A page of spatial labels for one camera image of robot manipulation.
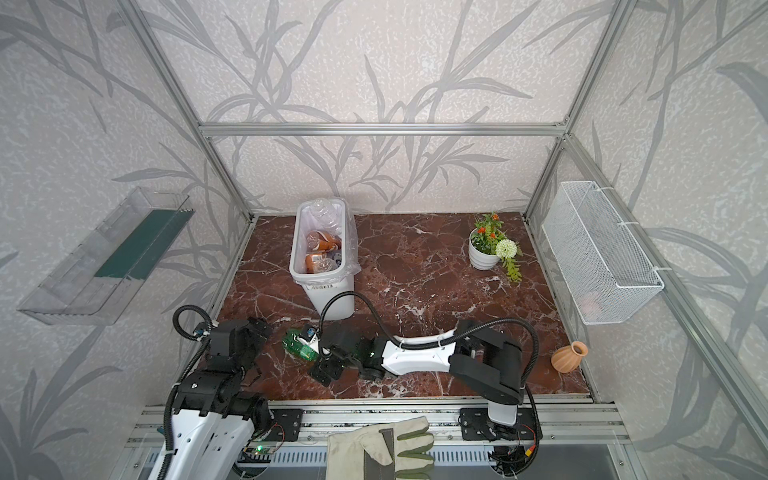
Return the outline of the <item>clear bottle white cap front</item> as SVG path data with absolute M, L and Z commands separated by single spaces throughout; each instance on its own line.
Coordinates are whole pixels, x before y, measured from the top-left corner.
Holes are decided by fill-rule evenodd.
M 313 200 L 309 211 L 314 221 L 324 231 L 334 235 L 341 234 L 343 215 L 331 200 L 325 198 Z

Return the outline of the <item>clear bottle white cap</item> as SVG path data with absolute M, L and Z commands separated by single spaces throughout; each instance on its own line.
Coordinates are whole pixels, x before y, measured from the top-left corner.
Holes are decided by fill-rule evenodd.
M 340 266 L 334 258 L 323 257 L 313 262 L 313 273 L 322 274 L 336 270 Z
M 325 198 L 313 200 L 309 211 L 314 221 L 324 231 L 334 235 L 341 234 L 343 215 L 331 200 Z

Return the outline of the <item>green plastic bottle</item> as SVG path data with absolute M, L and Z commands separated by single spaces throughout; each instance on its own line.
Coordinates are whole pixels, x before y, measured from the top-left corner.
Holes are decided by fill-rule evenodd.
M 306 345 L 299 339 L 299 329 L 288 329 L 282 339 L 284 350 L 301 360 L 314 362 L 319 357 L 319 342 L 315 345 Z

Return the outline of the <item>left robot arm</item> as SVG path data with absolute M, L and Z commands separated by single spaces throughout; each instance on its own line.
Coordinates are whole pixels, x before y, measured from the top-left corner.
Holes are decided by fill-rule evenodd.
M 172 325 L 199 348 L 171 387 L 149 477 L 225 479 L 250 439 L 274 425 L 268 400 L 242 390 L 272 328 L 254 317 L 215 325 L 197 305 L 178 307 Z

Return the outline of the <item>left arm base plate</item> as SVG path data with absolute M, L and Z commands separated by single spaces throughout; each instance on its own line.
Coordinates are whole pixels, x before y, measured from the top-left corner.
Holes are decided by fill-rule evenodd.
M 272 411 L 274 424 L 263 438 L 265 442 L 297 442 L 304 411 L 300 408 L 281 408 Z

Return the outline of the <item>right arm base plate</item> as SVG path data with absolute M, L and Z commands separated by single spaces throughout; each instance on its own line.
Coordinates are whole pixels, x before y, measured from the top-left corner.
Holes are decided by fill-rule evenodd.
M 462 408 L 458 424 L 465 441 L 535 442 L 542 437 L 538 417 L 532 408 L 518 408 L 512 425 L 494 422 L 488 416 L 487 408 Z

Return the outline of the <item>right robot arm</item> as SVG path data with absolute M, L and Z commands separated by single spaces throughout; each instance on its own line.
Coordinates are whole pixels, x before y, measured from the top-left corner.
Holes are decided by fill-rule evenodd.
M 345 328 L 327 328 L 325 316 L 336 301 L 354 297 L 368 307 L 381 334 L 365 337 Z M 328 386 L 347 369 L 369 381 L 413 373 L 448 373 L 488 402 L 488 418 L 513 427 L 518 409 L 530 392 L 527 386 L 540 355 L 540 339 L 527 321 L 502 318 L 484 323 L 463 321 L 446 333 L 400 337 L 387 330 L 372 302 L 359 292 L 333 296 L 321 311 L 316 326 L 305 325 L 298 334 L 310 353 L 310 376 Z

